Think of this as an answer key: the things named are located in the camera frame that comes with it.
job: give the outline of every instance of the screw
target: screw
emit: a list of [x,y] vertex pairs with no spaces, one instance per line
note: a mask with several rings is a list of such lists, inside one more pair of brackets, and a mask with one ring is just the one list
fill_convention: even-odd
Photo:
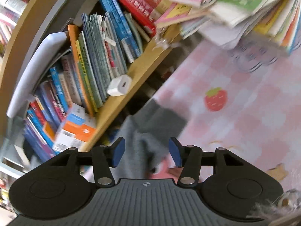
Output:
[[97,180],[97,182],[101,185],[108,185],[112,182],[112,179],[110,179],[109,177],[101,177]]
[[192,177],[186,176],[186,177],[182,177],[182,178],[180,179],[180,182],[181,182],[182,184],[189,185],[189,184],[193,184],[193,183],[195,182],[195,180],[194,180]]

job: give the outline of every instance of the circular pad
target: circular pad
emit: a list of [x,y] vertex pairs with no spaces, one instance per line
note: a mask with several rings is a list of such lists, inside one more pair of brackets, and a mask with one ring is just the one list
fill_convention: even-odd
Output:
[[64,166],[36,169],[16,180],[9,191],[13,208],[36,219],[67,216],[91,196],[89,182]]

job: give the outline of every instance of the gray cloth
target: gray cloth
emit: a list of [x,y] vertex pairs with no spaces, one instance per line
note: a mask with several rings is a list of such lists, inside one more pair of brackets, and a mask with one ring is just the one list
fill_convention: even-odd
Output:
[[147,178],[168,154],[170,137],[178,137],[186,121],[175,112],[148,101],[135,115],[128,116],[118,137],[125,139],[125,152],[116,168],[111,168],[116,182],[119,178]]

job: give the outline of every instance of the box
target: box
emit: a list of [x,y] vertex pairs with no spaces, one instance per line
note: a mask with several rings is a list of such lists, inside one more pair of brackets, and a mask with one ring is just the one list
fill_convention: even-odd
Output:
[[56,134],[52,148],[59,152],[70,147],[80,149],[93,136],[95,129],[95,118],[85,113],[83,107],[73,103]]

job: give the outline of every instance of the pink cloth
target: pink cloth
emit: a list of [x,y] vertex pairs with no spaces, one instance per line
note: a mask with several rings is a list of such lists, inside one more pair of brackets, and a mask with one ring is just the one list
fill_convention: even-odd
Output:
[[[238,71],[235,53],[203,40],[154,98],[188,120],[183,145],[225,147],[263,171],[283,163],[282,186],[298,188],[291,172],[301,173],[301,49],[253,73]],[[204,167],[201,179],[211,174]]]

